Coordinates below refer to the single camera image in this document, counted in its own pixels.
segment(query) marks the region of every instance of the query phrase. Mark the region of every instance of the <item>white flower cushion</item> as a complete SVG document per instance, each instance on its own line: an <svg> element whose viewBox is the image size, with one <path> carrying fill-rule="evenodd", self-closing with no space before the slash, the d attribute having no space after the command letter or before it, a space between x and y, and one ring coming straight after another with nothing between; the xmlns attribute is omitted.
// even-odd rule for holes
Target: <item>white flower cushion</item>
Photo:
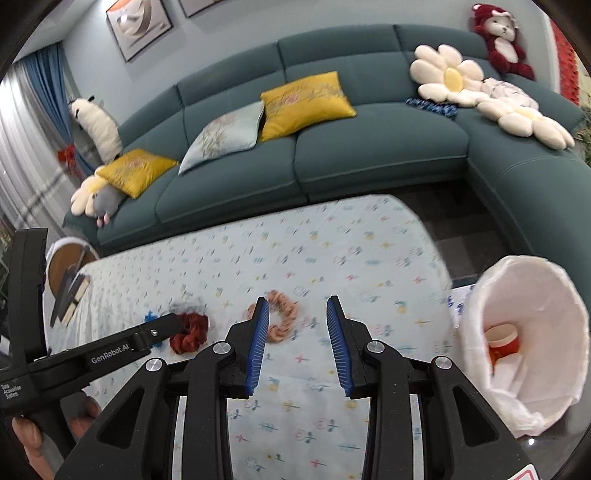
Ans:
<svg viewBox="0 0 591 480"><path fill-rule="evenodd" d="M455 48L439 45L435 50L419 45L414 56L410 77L420 85L418 94L424 100L447 101L469 108L489 99L482 92L482 68L474 60L463 60Z"/></svg>
<svg viewBox="0 0 591 480"><path fill-rule="evenodd" d="M182 175L206 160L215 160L254 147L264 109L265 103L260 101L211 121L184 156L178 174Z"/></svg>
<svg viewBox="0 0 591 480"><path fill-rule="evenodd" d="M542 115L534 108L521 106L510 98L491 98L481 102L477 109L484 117L516 137L533 135L554 150L574 147L573 136L556 120Z"/></svg>

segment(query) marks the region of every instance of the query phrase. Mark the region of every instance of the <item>blue scrunchie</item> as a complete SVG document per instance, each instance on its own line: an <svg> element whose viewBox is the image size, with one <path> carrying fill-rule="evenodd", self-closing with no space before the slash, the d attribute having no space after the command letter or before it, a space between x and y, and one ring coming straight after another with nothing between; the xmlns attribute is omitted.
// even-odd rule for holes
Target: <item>blue scrunchie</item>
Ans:
<svg viewBox="0 0 591 480"><path fill-rule="evenodd" d="M144 317L144 322L151 322L152 320L156 320L159 319L160 317L156 314L154 314L154 312L152 312L152 310L150 310L147 315ZM156 342L154 344L155 347L160 347L162 346L162 342Z"/></svg>
<svg viewBox="0 0 591 480"><path fill-rule="evenodd" d="M406 104L427 112L438 113L452 120L457 117L457 107L451 103L433 103L421 98L409 98Z"/></svg>

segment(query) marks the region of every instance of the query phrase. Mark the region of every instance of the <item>yellow pillow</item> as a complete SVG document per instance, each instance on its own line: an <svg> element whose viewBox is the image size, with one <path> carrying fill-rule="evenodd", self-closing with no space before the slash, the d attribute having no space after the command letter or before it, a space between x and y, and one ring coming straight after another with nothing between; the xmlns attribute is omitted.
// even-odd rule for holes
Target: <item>yellow pillow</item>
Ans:
<svg viewBox="0 0 591 480"><path fill-rule="evenodd" d="M100 169L96 174L103 177L113 187L136 199L160 175L173 168L177 163L170 158L159 157L141 148L136 148Z"/></svg>
<svg viewBox="0 0 591 480"><path fill-rule="evenodd" d="M261 141L286 137L309 125L357 115L340 88L337 72L312 75L261 94L265 126Z"/></svg>

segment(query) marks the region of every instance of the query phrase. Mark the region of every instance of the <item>dark tile floor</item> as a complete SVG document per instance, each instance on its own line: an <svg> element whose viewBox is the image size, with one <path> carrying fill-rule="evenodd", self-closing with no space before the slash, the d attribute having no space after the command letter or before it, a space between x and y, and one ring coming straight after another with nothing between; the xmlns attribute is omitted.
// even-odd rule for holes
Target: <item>dark tile floor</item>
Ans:
<svg viewBox="0 0 591 480"><path fill-rule="evenodd" d="M447 264L454 286L472 283L511 254L491 214L463 180L382 193L399 198L418 215Z"/></svg>

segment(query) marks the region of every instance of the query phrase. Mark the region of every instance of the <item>floral bedsheet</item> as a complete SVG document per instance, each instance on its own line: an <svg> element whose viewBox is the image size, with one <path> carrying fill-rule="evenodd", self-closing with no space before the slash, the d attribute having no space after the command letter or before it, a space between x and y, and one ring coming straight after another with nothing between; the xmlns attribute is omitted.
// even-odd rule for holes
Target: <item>floral bedsheet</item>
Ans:
<svg viewBox="0 0 591 480"><path fill-rule="evenodd" d="M91 284L68 327L50 336L54 352L141 323L148 312L194 307L210 319L208 343L225 338L257 297L276 289L299 306L291 336L265 348L261 379L248 401L229 400L236 480L361 478L368 400L340 388L326 327L326 300L403 355L460 361L448 309L451 282L421 222L391 196L307 206L178 236L85 267ZM271 322L278 319L271 316ZM177 362L168 342L152 356ZM94 382L104 406L147 360ZM415 474L422 478L415 420ZM180 478L184 403L174 455Z"/></svg>

